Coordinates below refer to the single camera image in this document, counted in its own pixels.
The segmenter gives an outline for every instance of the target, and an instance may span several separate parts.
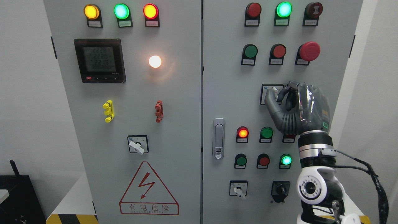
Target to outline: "digital power meter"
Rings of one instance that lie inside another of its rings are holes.
[[[74,45],[83,83],[126,81],[120,39],[75,39]]]

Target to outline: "green push button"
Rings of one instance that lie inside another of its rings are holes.
[[[248,58],[253,58],[257,55],[257,48],[254,45],[249,45],[248,47],[246,47],[245,49],[245,55]]]
[[[270,127],[265,127],[265,128],[263,128],[263,129],[261,129],[261,136],[262,136],[263,138],[271,138],[272,135],[273,135],[272,128],[270,128]]]
[[[247,162],[248,162],[248,161],[247,161],[246,158],[244,158],[244,157],[239,157],[239,158],[236,160],[236,164],[239,165],[239,166],[244,166],[244,165],[246,165]]]

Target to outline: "red indicator light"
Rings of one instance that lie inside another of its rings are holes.
[[[306,61],[315,60],[321,53],[321,47],[317,42],[307,42],[300,47],[300,57]]]
[[[240,138],[247,138],[247,136],[249,136],[249,131],[246,127],[243,128],[239,128],[238,129],[238,136]]]
[[[267,166],[269,164],[269,158],[263,157],[260,159],[259,164],[262,166]]]
[[[258,3],[250,3],[246,8],[246,13],[251,18],[256,18],[261,13],[261,5]]]
[[[159,9],[155,4],[149,3],[144,6],[144,16],[150,20],[159,15]]]
[[[281,58],[286,54],[286,48],[283,45],[277,45],[276,47],[273,48],[272,54],[276,58]]]

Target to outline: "red triangle warning sign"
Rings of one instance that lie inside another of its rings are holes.
[[[147,161],[141,163],[119,206],[122,214],[179,214],[178,202]]]

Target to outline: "illuminated green light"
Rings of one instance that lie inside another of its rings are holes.
[[[115,15],[118,19],[124,20],[130,14],[129,8],[125,4],[117,4],[115,6]]]
[[[290,4],[290,2],[279,3],[278,7],[276,8],[276,13],[282,18],[290,16],[290,13],[292,13],[292,4]]]
[[[292,163],[292,157],[290,157],[289,155],[284,155],[281,158],[281,162],[283,165],[289,165],[290,163]]]

